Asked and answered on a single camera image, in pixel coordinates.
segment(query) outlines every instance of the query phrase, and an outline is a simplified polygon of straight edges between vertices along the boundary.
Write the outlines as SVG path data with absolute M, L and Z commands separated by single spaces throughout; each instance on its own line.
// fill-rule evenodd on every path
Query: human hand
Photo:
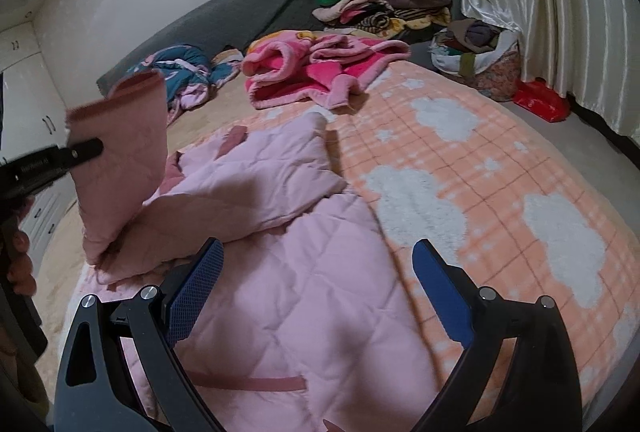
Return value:
M 32 196 L 25 199 L 24 204 L 17 213 L 18 221 L 22 221 L 31 207 L 34 198 Z M 27 254 L 29 251 L 29 236 L 23 231 L 16 231 L 14 234 L 14 248 L 18 255 L 11 261 L 9 271 L 6 274 L 7 280 L 14 285 L 14 293 L 32 297 L 36 293 L 36 280 L 33 278 L 33 263 Z

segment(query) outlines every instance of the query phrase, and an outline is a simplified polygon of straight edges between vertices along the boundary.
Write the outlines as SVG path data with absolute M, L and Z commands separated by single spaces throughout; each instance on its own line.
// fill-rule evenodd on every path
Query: pink strap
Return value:
M 204 374 L 187 370 L 187 376 L 193 385 L 222 390 L 252 390 L 255 392 L 292 392 L 306 390 L 306 380 L 302 376 L 292 378 L 246 378 L 244 376 L 223 376 Z
M 231 130 L 226 133 L 225 141 L 220 146 L 216 158 L 222 157 L 231 151 L 234 147 L 240 145 L 246 140 L 246 127 L 244 125 L 234 125 Z

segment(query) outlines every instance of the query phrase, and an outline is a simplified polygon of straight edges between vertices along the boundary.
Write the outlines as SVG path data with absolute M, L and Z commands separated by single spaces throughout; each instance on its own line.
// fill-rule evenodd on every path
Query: white cloud pattern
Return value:
M 571 289 L 581 307 L 594 307 L 602 294 L 598 272 L 606 250 L 600 235 L 576 206 L 558 193 L 524 196 L 523 219 L 531 233 L 546 244 L 546 261 L 556 281 Z
M 467 141 L 480 120 L 459 102 L 450 98 L 418 98 L 411 102 L 415 120 L 432 127 L 444 141 Z
M 381 194 L 376 215 L 396 243 L 412 247 L 427 238 L 451 265 L 466 238 L 466 216 L 451 201 L 439 199 L 438 181 L 428 172 L 379 165 L 364 176 L 367 188 Z

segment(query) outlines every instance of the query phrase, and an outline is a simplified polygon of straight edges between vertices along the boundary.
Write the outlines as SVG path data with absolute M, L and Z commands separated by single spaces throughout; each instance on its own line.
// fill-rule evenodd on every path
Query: cabinet door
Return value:
M 4 116 L 0 157 L 11 160 L 50 145 L 64 145 L 65 110 L 41 54 L 2 74 Z
M 30 22 L 5 30 L 0 33 L 0 71 L 38 51 L 40 48 Z
M 60 219 L 65 215 L 66 209 L 75 195 L 74 182 L 71 176 L 67 174 L 36 197 L 36 202 L 31 212 L 20 225 L 20 228 L 29 236 L 29 241 L 31 242 L 29 256 L 33 261 L 34 277 L 38 274 L 53 232 L 58 227 Z

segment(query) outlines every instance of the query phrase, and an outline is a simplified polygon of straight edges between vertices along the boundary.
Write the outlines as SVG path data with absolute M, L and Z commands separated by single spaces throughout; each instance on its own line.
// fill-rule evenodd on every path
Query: gray cushion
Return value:
M 227 45 L 243 51 L 256 38 L 278 30 L 322 30 L 311 12 L 315 0 L 210 0 L 172 22 L 124 56 L 97 80 L 106 95 L 127 69 L 174 44 L 192 44 L 208 56 Z

